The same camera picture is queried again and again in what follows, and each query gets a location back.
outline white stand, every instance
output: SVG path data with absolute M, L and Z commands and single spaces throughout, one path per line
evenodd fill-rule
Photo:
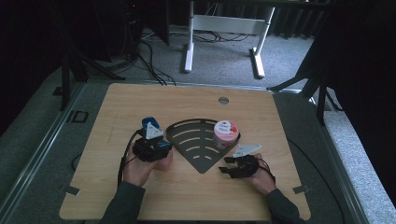
M 194 30 L 205 30 L 223 33 L 236 33 L 245 35 L 260 35 L 257 48 L 252 49 L 253 62 L 255 62 L 257 75 L 265 77 L 262 66 L 262 45 L 270 27 L 274 14 L 274 7 L 269 7 L 265 20 L 240 19 L 218 16 L 194 15 L 194 3 L 190 2 L 190 22 L 189 22 L 189 45 L 187 48 L 185 71 L 192 71 L 192 56 L 194 53 L 193 32 Z

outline blue object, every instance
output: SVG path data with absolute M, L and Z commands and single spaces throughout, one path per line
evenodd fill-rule
M 160 129 L 160 124 L 158 124 L 157 120 L 154 117 L 147 117 L 142 119 L 142 126 L 146 130 L 148 128 L 148 124 L 151 122 L 151 125 L 157 129 Z

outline table leg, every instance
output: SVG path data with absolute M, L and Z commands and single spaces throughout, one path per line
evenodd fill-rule
M 194 2 L 190 1 L 190 21 L 189 21 L 189 45 L 187 46 L 186 64 L 184 70 L 190 73 L 192 70 L 192 55 L 194 53 L 193 32 L 194 32 Z
M 265 24 L 262 27 L 262 32 L 260 34 L 259 44 L 257 45 L 257 48 L 252 49 L 253 62 L 256 65 L 257 76 L 260 78 L 265 77 L 264 68 L 262 66 L 262 56 L 260 55 L 260 53 L 262 52 L 262 45 L 264 44 L 265 37 L 267 36 L 268 29 L 271 24 L 271 19 L 274 15 L 274 10 L 275 10 L 274 7 L 269 7 L 269 11 L 268 13 L 266 13 L 267 18 L 265 18 Z

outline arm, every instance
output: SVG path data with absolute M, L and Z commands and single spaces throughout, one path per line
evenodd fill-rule
M 129 149 L 123 168 L 123 180 L 120 182 L 113 200 L 108 205 L 100 224 L 134 224 L 140 212 L 145 189 L 143 185 L 149 179 L 152 169 L 167 171 L 173 159 L 173 149 L 160 161 L 144 162 L 134 158 L 132 147 Z
M 270 175 L 268 165 L 262 160 L 262 155 L 256 154 L 255 157 L 259 160 L 261 169 L 258 169 L 256 174 L 246 178 L 246 180 L 256 190 L 267 197 L 273 224 L 305 223 L 300 218 L 297 206 L 276 187 L 275 181 Z
M 99 223 L 137 223 L 145 191 L 143 188 L 122 181 Z

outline circular hole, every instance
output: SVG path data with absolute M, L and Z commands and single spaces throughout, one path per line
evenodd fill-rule
M 228 98 L 227 98 L 227 97 L 224 97 L 224 96 L 221 96 L 221 97 L 219 98 L 219 102 L 220 102 L 222 105 L 227 105 L 228 103 L 230 103 L 230 101 L 228 100 Z

